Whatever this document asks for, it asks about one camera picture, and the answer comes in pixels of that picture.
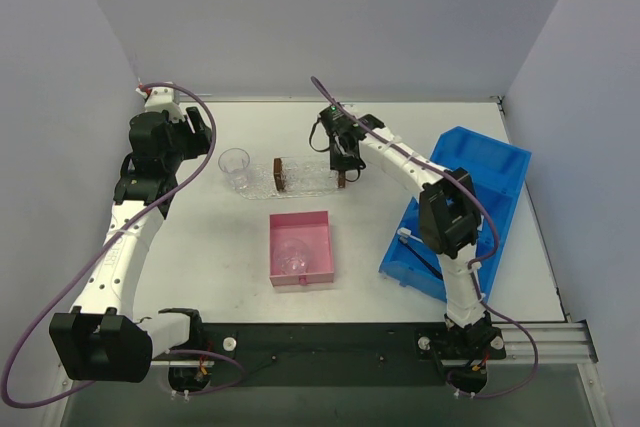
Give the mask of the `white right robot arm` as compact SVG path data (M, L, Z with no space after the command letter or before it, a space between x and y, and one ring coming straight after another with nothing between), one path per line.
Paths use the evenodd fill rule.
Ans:
M479 230L488 214L470 174L432 163L370 114L357 119L328 106L317 122L328 137L331 169L361 172L375 165L416 198L420 238L436 254L443 276L450 337L474 354L487 349L499 335L477 274Z

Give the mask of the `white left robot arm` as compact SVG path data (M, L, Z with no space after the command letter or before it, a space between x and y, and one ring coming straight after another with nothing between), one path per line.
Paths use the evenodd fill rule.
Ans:
M199 110L182 118L166 110L130 122L130 153L114 189L105 253L68 313L56 313L49 334L67 375L77 381L140 382L152 360L170 349L193 358L205 334L195 309L163 308L136 320L133 304L151 243L166 220L176 173L209 152L212 132Z

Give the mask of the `aluminium frame rail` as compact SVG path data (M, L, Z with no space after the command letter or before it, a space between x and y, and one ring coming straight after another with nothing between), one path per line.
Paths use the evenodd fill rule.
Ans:
M210 322L201 320L202 341L206 323ZM597 358L585 323L526 323L522 326L495 323L493 326L502 334L506 352L503 360L580 363Z

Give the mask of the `pink plastic drawer box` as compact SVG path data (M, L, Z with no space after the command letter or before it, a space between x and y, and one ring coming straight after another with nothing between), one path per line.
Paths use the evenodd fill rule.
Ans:
M333 283L329 213L269 216L269 279L274 288Z

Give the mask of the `clear textured glass tray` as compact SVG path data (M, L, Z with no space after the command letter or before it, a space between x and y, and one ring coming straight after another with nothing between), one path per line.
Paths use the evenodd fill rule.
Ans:
M273 160L249 166L249 185L234 190L248 200L277 200L319 197L341 192L337 172L329 168L322 156L280 157L286 178L286 191L277 192L273 179Z

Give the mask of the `brown wooden holder block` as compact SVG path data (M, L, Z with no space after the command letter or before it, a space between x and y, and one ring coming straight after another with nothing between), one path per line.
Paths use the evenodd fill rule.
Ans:
M344 189L346 187L346 172L339 171L337 174L337 185L339 189Z
M284 174L283 161L280 157L273 159L273 179L277 192L286 191L286 178Z

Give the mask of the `black toothbrush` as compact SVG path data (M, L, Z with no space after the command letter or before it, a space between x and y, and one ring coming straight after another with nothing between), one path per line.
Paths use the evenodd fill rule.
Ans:
M437 279L443 280L442 273L422 257L405 239L401 239L400 243Z

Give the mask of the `white toothbrush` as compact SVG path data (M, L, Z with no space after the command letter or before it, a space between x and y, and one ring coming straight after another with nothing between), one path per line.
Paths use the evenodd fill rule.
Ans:
M396 235L399 238L400 242L408 242L409 240L423 244L423 241L420 237L414 235L409 229L407 228L399 228L396 231Z

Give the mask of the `clear plastic cup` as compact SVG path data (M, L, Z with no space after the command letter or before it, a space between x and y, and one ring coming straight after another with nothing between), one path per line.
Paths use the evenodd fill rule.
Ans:
M300 239L286 239L279 243L273 253L274 270L280 275L306 274L312 263L310 247Z
M251 158L241 148L230 148L220 154L218 166L229 185L236 191L249 185L249 166Z

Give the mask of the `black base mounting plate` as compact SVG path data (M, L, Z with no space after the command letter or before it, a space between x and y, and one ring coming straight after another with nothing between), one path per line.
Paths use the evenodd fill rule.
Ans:
M171 387L193 394L246 387L423 387L448 381L482 389L506 357L496 327L420 323L206 323L201 344L156 364Z

